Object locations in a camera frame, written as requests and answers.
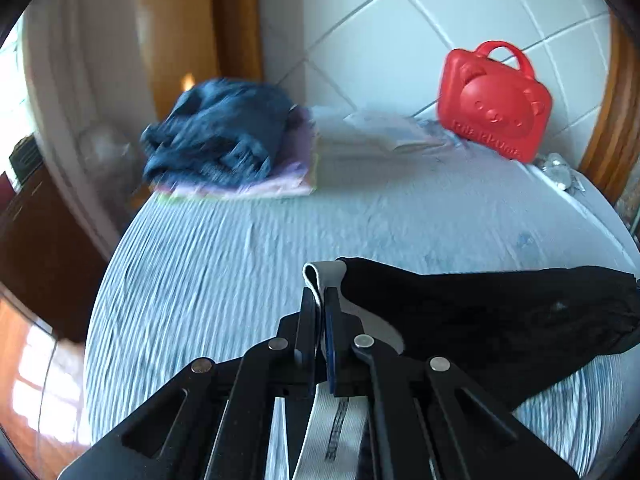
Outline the folded pastel clothes stack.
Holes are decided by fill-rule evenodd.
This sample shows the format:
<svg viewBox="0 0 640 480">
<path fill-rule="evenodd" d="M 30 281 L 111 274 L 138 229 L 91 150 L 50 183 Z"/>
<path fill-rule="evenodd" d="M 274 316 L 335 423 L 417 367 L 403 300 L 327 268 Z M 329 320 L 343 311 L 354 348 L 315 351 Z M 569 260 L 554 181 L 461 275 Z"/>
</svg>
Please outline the folded pastel clothes stack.
<svg viewBox="0 0 640 480">
<path fill-rule="evenodd" d="M 150 189 L 175 198 L 213 198 L 214 200 L 252 200 L 308 196 L 316 189 L 318 130 L 305 107 L 294 106 L 288 113 L 276 164 L 265 180 L 236 188 L 201 183 L 160 181 Z"/>
</svg>

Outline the dark wooden cabinet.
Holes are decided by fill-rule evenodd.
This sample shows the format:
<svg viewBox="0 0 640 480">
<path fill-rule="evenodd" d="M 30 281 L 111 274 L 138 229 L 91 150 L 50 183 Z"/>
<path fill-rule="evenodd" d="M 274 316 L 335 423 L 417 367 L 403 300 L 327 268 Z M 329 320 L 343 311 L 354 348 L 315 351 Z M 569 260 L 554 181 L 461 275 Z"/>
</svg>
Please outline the dark wooden cabinet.
<svg viewBox="0 0 640 480">
<path fill-rule="evenodd" d="M 1 285 L 56 336 L 86 340 L 106 260 L 68 209 L 33 136 L 1 176 Z"/>
</svg>

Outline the red bear suitcase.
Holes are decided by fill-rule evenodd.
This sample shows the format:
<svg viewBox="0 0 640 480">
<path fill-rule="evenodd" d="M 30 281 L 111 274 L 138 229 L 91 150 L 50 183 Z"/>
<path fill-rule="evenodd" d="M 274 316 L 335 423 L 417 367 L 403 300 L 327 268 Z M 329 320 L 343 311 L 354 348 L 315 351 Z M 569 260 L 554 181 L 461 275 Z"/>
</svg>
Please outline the red bear suitcase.
<svg viewBox="0 0 640 480">
<path fill-rule="evenodd" d="M 451 50 L 440 78 L 437 118 L 466 140 L 508 159 L 532 162 L 552 111 L 552 96 L 522 50 L 489 40 Z"/>
</svg>

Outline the black pants grey waistband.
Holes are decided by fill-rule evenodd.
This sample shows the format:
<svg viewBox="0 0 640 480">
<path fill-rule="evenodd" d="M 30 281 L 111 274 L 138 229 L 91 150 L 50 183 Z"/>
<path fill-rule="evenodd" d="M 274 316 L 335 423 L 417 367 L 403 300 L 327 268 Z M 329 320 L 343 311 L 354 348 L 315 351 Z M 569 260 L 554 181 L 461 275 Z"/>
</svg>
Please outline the black pants grey waistband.
<svg viewBox="0 0 640 480">
<path fill-rule="evenodd" d="M 326 364 L 324 291 L 364 333 L 367 396 L 328 378 L 293 468 L 297 479 L 573 479 L 538 424 L 516 414 L 600 356 L 639 343 L 634 277 L 600 266 L 420 275 L 363 258 L 310 262 L 316 364 Z"/>
</svg>

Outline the dark blue folded jeans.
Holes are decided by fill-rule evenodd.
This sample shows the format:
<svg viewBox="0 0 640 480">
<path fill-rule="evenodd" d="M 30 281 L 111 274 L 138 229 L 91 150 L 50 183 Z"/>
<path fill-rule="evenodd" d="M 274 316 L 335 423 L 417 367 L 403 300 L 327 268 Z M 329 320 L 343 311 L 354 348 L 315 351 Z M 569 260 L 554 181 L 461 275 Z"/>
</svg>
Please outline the dark blue folded jeans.
<svg viewBox="0 0 640 480">
<path fill-rule="evenodd" d="M 273 84 L 224 78 L 197 84 L 164 120 L 143 130 L 144 180 L 224 188 L 264 180 L 293 107 Z"/>
</svg>

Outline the white curtain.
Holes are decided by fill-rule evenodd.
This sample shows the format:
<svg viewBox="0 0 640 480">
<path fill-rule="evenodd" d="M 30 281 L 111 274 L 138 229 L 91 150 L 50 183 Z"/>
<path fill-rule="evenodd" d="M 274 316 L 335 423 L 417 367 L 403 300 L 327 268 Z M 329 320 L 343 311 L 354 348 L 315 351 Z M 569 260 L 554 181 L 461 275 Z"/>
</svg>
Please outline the white curtain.
<svg viewBox="0 0 640 480">
<path fill-rule="evenodd" d="M 21 40 L 44 163 L 81 229 L 110 258 L 140 181 L 139 136 L 156 118 L 136 0 L 32 0 Z"/>
</svg>

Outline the open paper booklet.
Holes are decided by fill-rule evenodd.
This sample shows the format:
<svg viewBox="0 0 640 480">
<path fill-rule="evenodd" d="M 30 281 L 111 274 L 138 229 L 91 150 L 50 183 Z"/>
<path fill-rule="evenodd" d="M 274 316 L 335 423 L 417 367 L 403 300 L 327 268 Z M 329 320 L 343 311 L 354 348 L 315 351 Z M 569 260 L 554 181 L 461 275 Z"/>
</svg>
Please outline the open paper booklet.
<svg viewBox="0 0 640 480">
<path fill-rule="evenodd" d="M 314 107 L 312 121 L 320 139 L 337 150 L 356 153 L 411 153 L 444 148 L 452 141 L 438 122 L 417 122 L 390 113 L 347 113 L 329 107 Z"/>
</svg>

